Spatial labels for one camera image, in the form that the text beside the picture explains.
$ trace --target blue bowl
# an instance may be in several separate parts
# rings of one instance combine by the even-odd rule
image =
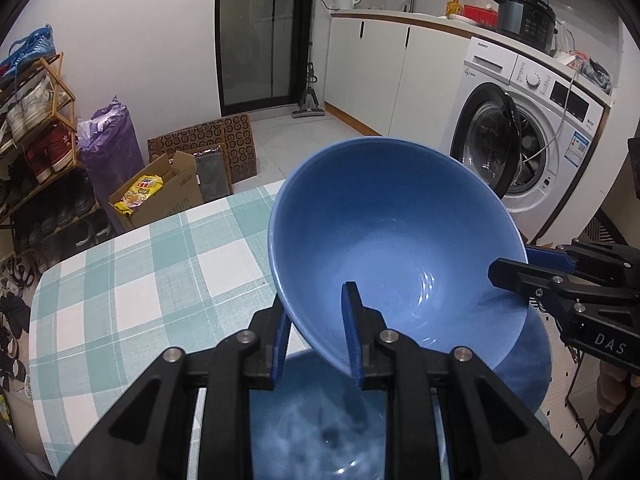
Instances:
[[[551,375],[546,331],[531,307],[516,345],[496,374],[535,412]],[[442,478],[447,472],[444,430],[434,399]],[[382,480],[385,393],[361,392],[316,352],[287,358],[272,392],[250,392],[255,480]]]
[[[527,315],[487,278],[498,257],[527,261],[510,215],[462,164],[412,142],[361,137],[309,157],[278,193],[268,247],[289,317],[347,375],[344,282],[388,327],[443,352],[468,346],[490,368]]]

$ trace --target hand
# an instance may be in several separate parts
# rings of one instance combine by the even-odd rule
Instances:
[[[622,404],[626,396],[623,384],[628,373],[620,368],[600,361],[600,376],[598,377],[598,404],[607,413],[613,413]],[[640,388],[640,378],[631,376],[631,385]]]

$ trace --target cardboard box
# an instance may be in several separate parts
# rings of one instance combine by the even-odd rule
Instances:
[[[171,155],[178,150],[188,152],[220,142],[226,145],[226,161],[232,184],[258,174],[254,134],[248,114],[236,114],[196,124],[149,139],[146,143],[149,161],[152,161],[163,153]]]
[[[164,182],[162,188],[135,208],[132,215],[125,216],[118,211],[118,218],[127,231],[187,211],[203,203],[196,179],[194,156],[176,152],[172,158],[173,163],[170,163],[169,155],[160,156],[109,197],[109,203],[113,206],[122,200],[122,196],[142,175],[154,174],[162,177]]]

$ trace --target screw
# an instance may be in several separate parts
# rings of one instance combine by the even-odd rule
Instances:
[[[385,343],[395,343],[396,341],[398,341],[399,339],[399,335],[398,332],[396,332],[395,330],[383,330],[382,332],[380,332],[380,339],[382,339],[382,341],[384,341]]]
[[[459,346],[453,351],[453,357],[455,357],[461,363],[471,361],[474,353],[466,346]]]
[[[182,350],[180,350],[179,348],[176,348],[175,346],[171,348],[167,348],[162,353],[162,358],[165,361],[168,361],[170,363],[175,363],[176,361],[180,360],[181,357],[182,357]]]
[[[250,343],[255,339],[255,333],[253,333],[251,330],[241,330],[240,332],[238,332],[236,339],[238,339],[238,341],[243,345],[246,345],[247,343]]]

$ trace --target red shoe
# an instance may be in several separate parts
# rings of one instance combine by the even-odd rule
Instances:
[[[46,140],[46,136],[38,136],[26,152],[27,164],[35,174],[36,179],[40,184],[53,174],[49,157],[45,151]]]
[[[44,145],[54,171],[62,170],[74,158],[71,134],[58,123],[44,138]]]

